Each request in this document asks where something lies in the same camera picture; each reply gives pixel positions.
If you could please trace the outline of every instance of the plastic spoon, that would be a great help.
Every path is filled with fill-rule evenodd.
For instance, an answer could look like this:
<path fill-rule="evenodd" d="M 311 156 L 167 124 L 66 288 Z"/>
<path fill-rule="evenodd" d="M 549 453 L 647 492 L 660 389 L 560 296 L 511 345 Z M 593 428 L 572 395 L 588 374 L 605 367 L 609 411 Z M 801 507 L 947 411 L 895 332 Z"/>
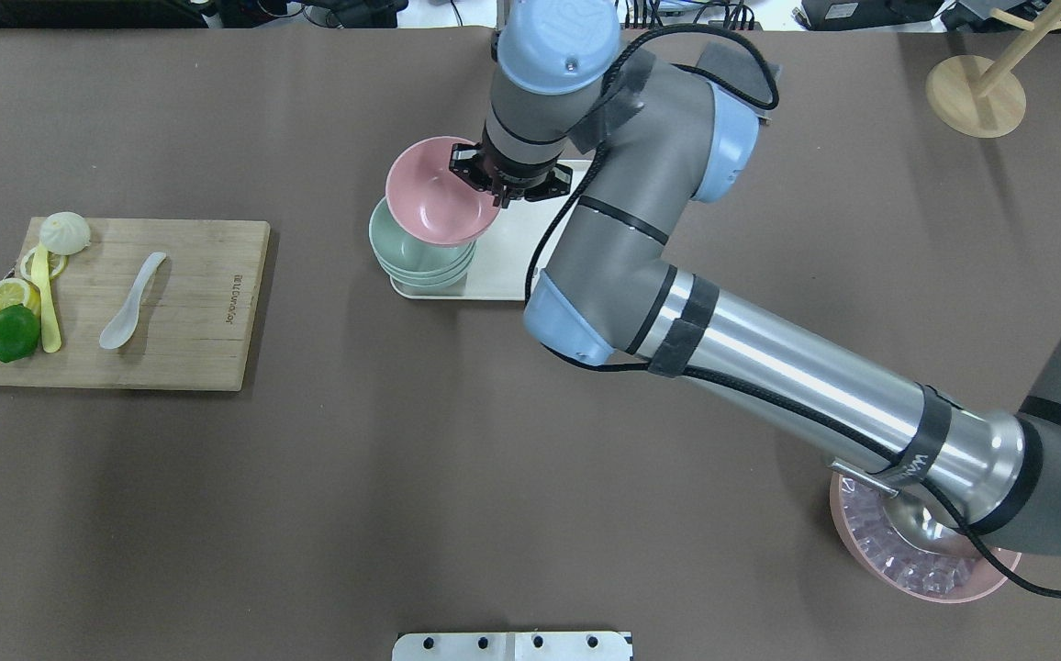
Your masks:
<path fill-rule="evenodd" d="M 53 292 L 49 288 L 49 249 L 37 243 L 32 256 L 32 283 L 40 294 L 40 348 L 54 352 L 62 348 L 62 330 L 57 327 L 57 311 L 53 309 Z"/>
<path fill-rule="evenodd" d="M 116 314 L 115 318 L 106 324 L 102 335 L 99 335 L 99 347 L 104 348 L 104 350 L 117 350 L 135 334 L 135 326 L 139 323 L 139 299 L 143 297 L 143 289 L 147 285 L 147 280 L 152 279 L 154 272 L 160 267 L 164 259 L 167 259 L 167 253 L 152 253 L 147 256 L 143 266 L 139 268 L 139 275 L 135 277 L 132 293 L 127 294 L 122 309 L 119 309 L 119 314 Z"/>

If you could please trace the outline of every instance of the wooden cutting board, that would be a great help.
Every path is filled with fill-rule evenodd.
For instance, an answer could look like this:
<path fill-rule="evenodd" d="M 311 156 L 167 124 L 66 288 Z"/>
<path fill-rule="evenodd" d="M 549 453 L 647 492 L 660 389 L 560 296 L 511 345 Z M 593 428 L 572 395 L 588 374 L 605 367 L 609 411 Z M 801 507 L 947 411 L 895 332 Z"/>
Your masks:
<path fill-rule="evenodd" d="M 18 258 L 37 244 L 34 218 Z M 268 246 L 266 222 L 87 218 L 91 242 L 52 281 L 60 351 L 0 363 L 0 385 L 240 390 Z M 99 347 L 139 267 L 167 253 L 131 342 Z"/>

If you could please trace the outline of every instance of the cable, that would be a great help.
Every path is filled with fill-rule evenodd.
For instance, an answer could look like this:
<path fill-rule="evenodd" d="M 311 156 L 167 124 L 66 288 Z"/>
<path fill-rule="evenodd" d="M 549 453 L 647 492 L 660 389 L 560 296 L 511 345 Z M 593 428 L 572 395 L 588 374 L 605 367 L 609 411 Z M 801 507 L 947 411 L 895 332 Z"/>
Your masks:
<path fill-rule="evenodd" d="M 626 47 L 626 49 L 622 51 L 622 54 L 620 54 L 619 58 L 616 58 L 615 62 L 611 64 L 611 66 L 608 67 L 608 70 L 605 72 L 605 79 L 603 79 L 602 83 L 602 97 L 604 93 L 608 91 L 608 89 L 611 87 L 611 84 L 614 83 L 615 76 L 620 74 L 620 70 L 624 67 L 624 63 L 626 63 L 627 59 L 630 58 L 632 53 L 636 53 L 637 49 L 640 49 L 641 46 L 644 46 L 645 41 L 650 41 L 653 40 L 653 38 L 657 37 L 664 37 L 665 34 L 674 34 L 680 32 L 702 32 L 702 33 L 725 35 L 726 37 L 730 38 L 731 41 L 737 41 L 742 44 L 744 48 L 747 49 L 747 51 L 754 56 L 756 62 L 760 64 L 760 67 L 762 68 L 763 72 L 765 73 L 765 79 L 766 81 L 768 81 L 768 86 L 771 89 L 770 108 L 773 108 L 779 103 L 779 91 L 777 89 L 777 86 L 775 86 L 775 80 L 770 75 L 770 70 L 768 67 L 766 67 L 765 59 L 762 58 L 762 55 L 759 53 L 759 51 L 754 50 L 754 47 L 751 46 L 751 44 L 748 40 L 745 40 L 745 38 L 729 33 L 727 31 L 714 29 L 714 27 L 711 25 L 699 25 L 695 23 L 665 25 L 662 27 L 662 29 L 656 30 L 654 32 L 642 34 L 640 37 L 637 37 L 636 40 L 632 40 L 632 42 L 630 42 Z M 547 229 L 543 231 L 542 238 L 539 240 L 539 243 L 536 244 L 534 254 L 530 256 L 530 263 L 527 264 L 526 281 L 523 282 L 523 300 L 522 300 L 523 306 L 526 306 L 527 302 L 529 302 L 530 300 L 530 285 L 532 281 L 534 280 L 535 266 L 536 264 L 539 263 L 539 259 L 542 257 L 542 251 L 546 249 L 549 240 L 551 240 L 551 237 L 552 234 L 555 233 L 555 230 L 559 228 L 559 225 L 563 221 L 563 218 L 566 218 L 566 214 L 568 214 L 569 210 L 571 210 L 571 208 L 575 205 L 575 202 L 578 201 L 578 197 L 580 197 L 580 195 L 584 194 L 584 192 L 588 188 L 588 185 L 592 182 L 592 179 L 594 179 L 595 175 L 597 175 L 597 173 L 601 172 L 601 169 L 603 168 L 603 163 L 605 163 L 607 156 L 608 156 L 608 147 L 605 142 L 602 142 L 601 145 L 596 147 L 596 152 L 592 158 L 592 164 L 590 164 L 590 167 L 588 168 L 588 172 L 584 176 L 584 179 L 580 180 L 580 184 L 576 185 L 575 191 L 572 193 L 571 196 L 568 197 L 568 201 L 564 202 L 562 208 L 559 209 L 559 213 L 555 214 L 555 218 L 553 219 L 553 221 L 551 221 L 551 225 L 547 225 Z M 580 367 L 582 369 L 586 369 L 586 371 L 602 371 L 602 372 L 647 371 L 649 368 L 648 363 L 586 365 L 580 363 L 580 361 L 577 361 L 571 356 L 563 355 L 556 350 L 552 350 L 551 347 L 543 346 L 543 348 L 546 348 L 546 350 L 551 351 L 552 354 L 555 354 L 560 360 L 563 360 L 564 363 L 573 365 L 574 367 Z M 711 384 L 721 385 L 725 388 L 731 388 L 732 390 L 749 395 L 749 397 L 753 397 L 761 401 L 768 402 L 770 403 L 770 405 L 779 406 L 779 408 L 787 411 L 792 414 L 799 415 L 799 417 L 803 419 L 808 419 L 808 421 L 815 422 L 821 427 L 827 428 L 827 430 L 836 432 L 837 434 L 845 436 L 845 438 L 847 439 L 853 440 L 853 442 L 856 442 L 857 445 L 859 445 L 859 447 L 866 448 L 868 451 L 874 453 L 877 456 L 881 456 L 883 459 L 891 462 L 891 464 L 895 464 L 895 462 L 899 459 L 899 457 L 897 457 L 894 452 L 890 451 L 890 449 L 883 447 L 879 442 L 875 442 L 875 440 L 871 439 L 870 436 L 867 436 L 866 434 L 863 434 L 863 432 L 854 430 L 854 428 L 846 424 L 845 422 L 841 422 L 839 419 L 829 417 L 829 415 L 821 413 L 820 411 L 813 410 L 811 406 L 803 405 L 803 403 L 800 403 L 799 401 L 784 397 L 784 395 L 765 388 L 762 385 L 753 384 L 750 381 L 745 381 L 737 377 L 729 376 L 729 373 L 724 373 L 720 371 L 712 371 L 711 369 L 705 369 L 699 367 L 690 367 L 689 365 L 686 365 L 684 371 L 682 372 L 682 376 L 690 377 L 691 379 L 698 379 L 711 382 Z M 971 526 L 971 523 L 968 522 L 967 516 L 963 516 L 962 511 L 959 511 L 958 507 L 955 506 L 955 503 L 951 502 L 951 499 L 947 498 L 946 494 L 943 493 L 942 490 L 938 488 L 938 486 L 935 485 L 933 481 L 930 481 L 929 479 L 925 479 L 925 481 L 922 481 L 922 486 L 924 486 L 924 488 L 935 497 L 935 500 L 937 500 L 939 505 L 942 506 L 942 509 L 945 509 L 946 514 L 951 516 L 951 519 L 955 520 L 955 523 L 958 526 L 958 530 L 962 533 L 962 535 L 966 535 L 968 537 L 968 540 L 971 540 L 971 544 L 974 545 L 976 552 L 979 552 L 979 554 L 982 555 L 984 559 L 987 559 L 989 564 L 991 564 L 992 568 L 996 569 L 996 572 L 999 572 L 1002 575 L 1008 578 L 1008 580 L 1015 582 L 1016 586 L 1021 587 L 1021 589 L 1027 590 L 1030 593 L 1038 594 L 1041 596 L 1061 598 L 1061 590 L 1046 589 L 1046 587 L 1038 586 L 1034 582 L 1026 580 L 1026 578 L 1019 576 L 1019 574 L 1012 572 L 1011 569 L 1008 569 L 1008 566 L 1004 564 L 1004 562 L 997 559 L 996 554 L 993 554 L 991 552 L 991 549 L 988 549 L 988 544 L 982 542 L 982 539 L 980 539 L 978 533 L 976 533 L 975 529 Z"/>
<path fill-rule="evenodd" d="M 766 66 L 766 59 L 763 58 L 763 54 L 760 53 L 758 49 L 754 49 L 754 46 L 751 45 L 751 42 L 748 41 L 747 38 L 741 37 L 737 34 L 733 34 L 725 30 L 716 29 L 716 27 L 698 25 L 698 24 L 665 25 L 661 27 L 661 29 L 644 33 L 640 35 L 640 37 L 634 38 L 634 40 L 632 40 L 628 46 L 624 47 L 622 53 L 620 53 L 618 58 L 614 59 L 613 64 L 611 64 L 610 67 L 608 67 L 608 70 L 605 72 L 605 76 L 603 76 L 603 82 L 601 86 L 601 97 L 603 98 L 606 95 L 608 89 L 611 87 L 611 85 L 613 85 L 613 83 L 615 83 L 615 76 L 620 75 L 620 70 L 624 67 L 624 63 L 627 63 L 628 58 L 631 58 L 632 53 L 636 53 L 636 51 L 639 50 L 641 46 L 644 46 L 644 44 L 647 41 L 654 40 L 654 38 L 665 37 L 665 35 L 677 34 L 677 33 L 702 33 L 702 34 L 717 35 L 718 37 L 728 38 L 728 40 L 735 41 L 744 46 L 744 49 L 746 49 L 748 53 L 752 55 L 754 62 L 759 64 L 760 70 L 762 70 L 763 72 L 763 79 L 766 81 L 766 84 L 768 84 L 768 88 L 771 91 L 770 101 L 764 102 L 754 99 L 752 95 L 750 95 L 750 93 L 745 93 L 740 91 L 740 89 L 731 85 L 728 85 L 727 83 L 725 83 L 724 80 L 719 79 L 714 74 L 711 74 L 711 72 L 709 71 L 698 70 L 697 67 L 691 67 L 691 68 L 694 68 L 695 71 L 701 72 L 703 75 L 712 76 L 712 79 L 714 79 L 716 83 L 718 83 L 719 85 L 723 85 L 723 87 L 727 89 L 727 91 L 735 93 L 735 95 L 740 97 L 744 101 L 749 102 L 749 104 L 752 104 L 758 108 L 770 110 L 777 107 L 777 105 L 779 104 L 779 88 L 777 87 L 777 85 L 775 85 L 775 76 L 771 74 L 770 68 Z M 598 106 L 595 106 L 592 110 L 588 110 L 588 114 L 593 112 L 594 109 L 597 108 Z M 572 210 L 572 207 L 575 206 L 576 201 L 580 199 L 580 195 L 584 194 L 585 191 L 587 191 L 588 185 L 592 184 L 592 179 L 594 179 L 595 175 L 597 175 L 597 173 L 601 172 L 601 168 L 603 168 L 603 163 L 605 163 L 605 159 L 607 158 L 608 158 L 608 147 L 605 145 L 605 143 L 602 142 L 601 145 L 596 147 L 595 154 L 592 156 L 592 164 L 588 167 L 588 172 L 587 174 L 584 175 L 584 179 L 581 179 L 580 182 L 578 182 L 575 186 L 575 191 L 572 192 L 572 195 L 568 197 L 568 201 L 563 202 L 563 206 L 559 209 L 559 213 L 555 214 L 555 218 L 552 219 L 551 221 L 551 225 L 547 225 L 547 229 L 543 231 L 542 238 L 539 239 L 539 243 L 536 244 L 534 253 L 532 253 L 530 255 L 530 261 L 527 264 L 526 280 L 523 281 L 523 289 L 522 289 L 523 307 L 525 307 L 527 302 L 530 301 L 530 284 L 534 281 L 535 266 L 538 266 L 539 259 L 542 257 L 542 251 L 547 247 L 547 242 L 551 242 L 552 234 L 554 234 L 555 230 L 559 228 L 559 225 L 561 222 L 563 222 L 563 219 L 568 216 L 569 210 Z M 592 365 L 585 365 L 578 363 L 574 363 L 574 365 L 581 365 L 581 367 L 585 368 L 592 368 Z"/>
<path fill-rule="evenodd" d="M 300 10 L 298 10 L 297 12 L 292 13 L 292 14 L 275 14 L 274 12 L 271 12 L 271 11 L 268 11 L 268 10 L 265 8 L 265 5 L 262 4 L 262 0 L 257 0 L 257 8 L 258 10 L 262 10 L 262 13 L 265 14 L 265 16 L 275 17 L 275 18 L 292 18 L 292 17 L 298 16 L 298 14 L 300 14 L 300 13 L 306 12 L 307 11 L 307 4 L 301 5 Z"/>
<path fill-rule="evenodd" d="M 653 5 L 650 7 L 649 27 L 665 27 L 665 23 L 661 22 L 661 0 L 653 0 Z"/>
<path fill-rule="evenodd" d="M 643 367 L 640 369 L 648 369 L 648 364 L 641 364 Z M 808 408 L 806 405 L 795 401 L 790 398 L 783 397 L 783 395 L 775 393 L 772 390 L 763 388 L 762 385 L 752 384 L 749 381 L 744 381 L 736 377 L 728 376 L 728 373 L 723 373 L 720 371 L 711 371 L 711 369 L 703 369 L 699 367 L 686 367 L 685 371 L 682 373 L 683 377 L 691 377 L 693 379 L 699 379 L 702 381 L 711 382 L 711 384 L 721 385 L 725 388 L 731 388 L 732 390 L 737 390 L 744 395 L 750 395 L 750 397 L 756 398 L 759 400 L 770 403 L 770 405 L 777 405 L 779 408 L 787 411 L 799 415 L 801 418 L 810 419 L 812 422 L 816 422 L 828 430 L 832 430 L 847 439 L 852 439 L 857 442 L 859 447 L 866 448 L 868 451 L 881 456 L 885 460 L 897 462 L 899 457 L 890 449 L 883 447 L 881 443 L 875 442 L 875 440 L 869 438 L 866 434 L 854 430 L 846 423 L 840 422 L 839 419 L 834 419 L 828 417 L 828 415 L 820 413 L 819 411 Z M 954 502 L 942 492 L 940 488 L 929 477 L 922 481 L 922 486 L 933 497 L 938 501 L 942 509 L 946 510 L 947 515 L 951 515 L 951 519 L 955 520 L 956 526 L 958 526 L 958 532 L 962 533 L 963 536 L 968 537 L 971 545 L 974 545 L 976 552 L 982 555 L 984 559 L 996 569 L 1008 580 L 1013 581 L 1016 586 L 1021 587 L 1023 590 L 1027 590 L 1032 594 L 1039 596 L 1047 596 L 1051 598 L 1061 598 L 1061 590 L 1046 589 L 1044 586 L 1038 586 L 1034 582 L 1026 580 L 1026 578 L 1013 572 L 1008 566 L 1004 564 L 999 559 L 997 559 L 996 554 L 992 553 L 991 549 L 988 549 L 988 544 L 984 543 L 982 538 L 975 532 L 968 522 L 967 516 L 959 511 L 959 507 L 955 506 Z"/>
<path fill-rule="evenodd" d="M 305 7 L 302 7 L 302 17 L 307 18 L 307 20 L 310 21 L 312 24 L 316 24 L 316 25 L 319 25 L 319 27 L 328 27 L 328 29 L 331 29 L 331 30 L 341 29 L 341 27 L 343 27 L 342 24 L 330 24 L 330 17 L 334 16 L 334 12 L 332 12 L 330 10 L 328 10 L 328 12 L 326 12 L 326 16 L 323 17 L 323 21 L 321 22 L 317 22 L 316 20 L 314 20 L 314 18 L 311 17 L 311 12 L 307 12 L 307 10 L 312 8 L 312 7 L 313 7 L 313 4 L 308 4 L 308 5 L 305 5 Z"/>
<path fill-rule="evenodd" d="M 718 0 L 711 0 L 710 3 L 701 3 L 701 4 L 702 7 L 699 8 L 696 14 L 694 14 L 694 21 L 693 21 L 694 24 L 697 24 L 697 21 L 702 20 L 702 14 L 705 14 L 707 10 L 709 10 L 710 7 L 723 7 L 728 12 L 731 8 L 731 3 L 720 3 L 720 1 Z"/>
<path fill-rule="evenodd" d="M 942 490 L 929 480 L 929 477 L 922 481 L 922 486 L 928 490 L 929 494 L 935 497 L 935 500 L 938 501 L 938 505 L 941 505 L 942 509 L 945 509 L 946 514 L 951 515 L 951 519 L 955 519 L 955 524 L 957 524 L 958 530 L 962 533 L 962 535 L 966 535 L 968 540 L 971 540 L 971 545 L 974 545 L 975 550 L 988 560 L 989 564 L 996 569 L 996 572 L 1004 574 L 1004 576 L 1008 577 L 1009 581 L 1015 582 L 1017 586 L 1021 586 L 1022 589 L 1030 591 L 1030 593 L 1051 598 L 1061 598 L 1061 590 L 1046 589 L 1044 586 L 1038 586 L 1034 582 L 1026 580 L 1026 578 L 1012 572 L 1011 569 L 1008 569 L 1008 566 L 1004 564 L 1004 562 L 1001 562 L 1001 560 L 997 559 L 996 554 L 993 554 L 991 549 L 988 549 L 988 544 L 985 544 L 979 535 L 972 529 L 971 523 L 968 523 L 967 516 L 963 516 L 962 511 L 959 511 L 959 508 L 955 507 L 955 503 L 951 502 L 951 499 L 946 498 L 946 494 L 943 493 Z"/>

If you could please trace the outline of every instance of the yellow spoon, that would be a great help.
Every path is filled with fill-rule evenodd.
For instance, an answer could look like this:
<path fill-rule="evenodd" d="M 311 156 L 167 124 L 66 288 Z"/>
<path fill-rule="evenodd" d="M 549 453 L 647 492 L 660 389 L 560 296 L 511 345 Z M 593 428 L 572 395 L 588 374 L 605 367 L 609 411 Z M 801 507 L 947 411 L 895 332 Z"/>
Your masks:
<path fill-rule="evenodd" d="M 32 256 L 29 269 L 32 283 L 40 293 L 40 348 L 45 352 L 54 352 L 62 348 L 62 330 L 57 327 L 57 312 L 53 310 L 53 293 L 49 290 L 49 248 L 37 244 L 37 251 Z"/>

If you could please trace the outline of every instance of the electronic equipment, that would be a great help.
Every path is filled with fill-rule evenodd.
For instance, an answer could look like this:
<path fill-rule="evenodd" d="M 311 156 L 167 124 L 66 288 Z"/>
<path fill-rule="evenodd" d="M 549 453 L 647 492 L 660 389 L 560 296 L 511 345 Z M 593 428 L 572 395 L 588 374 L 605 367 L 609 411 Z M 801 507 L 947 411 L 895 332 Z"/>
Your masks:
<path fill-rule="evenodd" d="M 303 0 L 303 4 L 330 10 L 337 25 L 396 27 L 396 15 L 408 7 L 408 0 Z"/>
<path fill-rule="evenodd" d="M 189 0 L 0 0 L 0 27 L 175 29 L 208 27 Z"/>
<path fill-rule="evenodd" d="M 1047 7 L 1044 0 L 958 0 L 942 13 L 942 25 L 950 32 L 1004 32 L 1014 27 L 996 20 L 992 10 L 1001 10 L 1013 17 L 1033 21 Z"/>
<path fill-rule="evenodd" d="M 942 0 L 800 0 L 807 30 L 862 30 L 928 21 Z"/>

